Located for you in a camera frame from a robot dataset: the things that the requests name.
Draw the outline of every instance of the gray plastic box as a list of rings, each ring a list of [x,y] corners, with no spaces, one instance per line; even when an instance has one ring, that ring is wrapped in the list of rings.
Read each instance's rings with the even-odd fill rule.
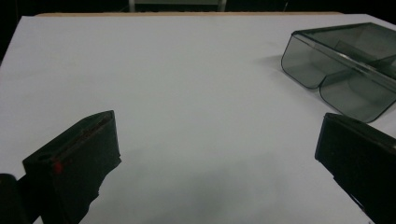
[[[396,31],[374,23],[295,31],[282,68],[342,114],[371,122],[396,101]]]

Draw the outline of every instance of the white tabletop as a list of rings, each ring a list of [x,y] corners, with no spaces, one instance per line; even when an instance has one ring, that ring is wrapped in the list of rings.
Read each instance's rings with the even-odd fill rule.
[[[113,109],[122,164],[81,223],[366,224],[314,159],[334,112],[281,69],[295,30],[368,15],[24,17],[0,68],[0,172]],[[370,125],[396,136],[392,107]]]

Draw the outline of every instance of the transparent plastic tray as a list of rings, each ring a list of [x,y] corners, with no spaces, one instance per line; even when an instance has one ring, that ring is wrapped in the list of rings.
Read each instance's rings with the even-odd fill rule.
[[[295,31],[282,68],[340,113],[371,122],[396,101],[396,31],[374,23]]]

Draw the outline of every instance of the dark background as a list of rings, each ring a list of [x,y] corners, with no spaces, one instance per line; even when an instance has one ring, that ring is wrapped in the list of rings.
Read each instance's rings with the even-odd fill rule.
[[[357,0],[227,0],[225,11],[337,11],[363,13],[396,24],[391,2]],[[136,5],[136,11],[216,11],[216,6]],[[0,61],[21,16],[46,12],[127,12],[128,0],[0,0]]]

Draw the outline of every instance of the black plastic part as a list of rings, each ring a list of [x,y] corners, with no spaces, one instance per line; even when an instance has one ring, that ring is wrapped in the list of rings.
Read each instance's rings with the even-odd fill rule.
[[[22,163],[26,175],[18,182],[0,175],[0,224],[33,223],[39,216],[45,224],[79,223],[120,164],[114,112],[82,119]]]
[[[396,223],[396,139],[358,120],[326,114],[315,158],[376,224]]]
[[[0,223],[29,223],[13,175],[0,174],[0,199]]]

